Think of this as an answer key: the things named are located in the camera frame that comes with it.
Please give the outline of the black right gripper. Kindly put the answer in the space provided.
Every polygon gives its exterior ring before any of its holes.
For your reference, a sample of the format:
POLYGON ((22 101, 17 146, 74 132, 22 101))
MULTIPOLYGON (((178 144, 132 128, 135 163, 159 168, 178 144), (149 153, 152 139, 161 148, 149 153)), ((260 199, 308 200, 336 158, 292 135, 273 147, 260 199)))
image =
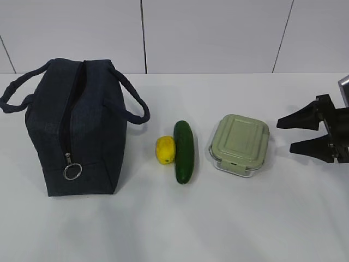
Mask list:
POLYGON ((336 108, 328 94, 316 97, 304 108, 278 119, 279 129, 318 130, 323 122, 327 135, 292 143, 290 153, 313 157, 326 163, 348 163, 348 107, 336 108))

